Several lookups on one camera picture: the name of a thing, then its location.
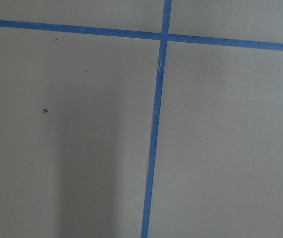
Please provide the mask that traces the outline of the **long blue tape strip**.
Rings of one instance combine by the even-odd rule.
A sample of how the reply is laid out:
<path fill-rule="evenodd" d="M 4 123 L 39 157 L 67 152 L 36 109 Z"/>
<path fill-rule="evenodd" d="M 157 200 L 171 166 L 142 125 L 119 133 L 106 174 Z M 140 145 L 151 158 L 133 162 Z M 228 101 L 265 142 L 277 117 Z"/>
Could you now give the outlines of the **long blue tape strip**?
<path fill-rule="evenodd" d="M 156 161 L 156 151 L 157 151 L 157 142 L 158 142 L 162 92 L 163 92 L 163 79 L 164 79 L 165 63 L 166 63 L 166 52 L 168 45 L 171 5 L 172 5 L 172 1 L 170 0 L 166 0 L 164 2 L 162 26 L 160 33 L 160 46 L 158 53 L 158 69 L 156 75 L 155 94 L 154 94 L 154 102 L 153 102 L 153 114 L 152 114 L 151 135 L 150 135 L 150 144 L 149 144 L 149 155 L 148 155 L 148 170 L 147 170 L 145 193 L 144 193 L 141 238 L 148 237 L 148 231 L 149 231 L 152 190 L 153 190 L 153 181 L 154 181 L 154 172 L 155 172 L 155 161 Z"/>

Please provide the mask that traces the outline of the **crossing blue tape strip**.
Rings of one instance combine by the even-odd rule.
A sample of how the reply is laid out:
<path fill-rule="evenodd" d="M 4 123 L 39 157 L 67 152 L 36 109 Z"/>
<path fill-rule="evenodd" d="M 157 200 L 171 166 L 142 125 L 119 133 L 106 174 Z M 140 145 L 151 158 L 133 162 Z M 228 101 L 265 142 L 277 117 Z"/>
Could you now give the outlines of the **crossing blue tape strip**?
<path fill-rule="evenodd" d="M 0 20 L 0 27 L 67 32 L 67 33 L 88 34 L 88 35 L 114 36 L 114 37 L 136 38 L 136 39 L 147 39 L 147 40 L 160 40 L 162 38 L 161 33 L 155 33 L 155 32 L 96 28 L 96 27 L 61 25 L 61 24 L 50 24 L 50 23 L 35 23 L 35 22 L 23 22 L 23 21 Z M 201 36 L 190 36 L 190 35 L 180 35 L 180 34 L 167 34 L 166 39 L 167 41 L 170 42 L 283 51 L 282 43 L 201 37 Z"/>

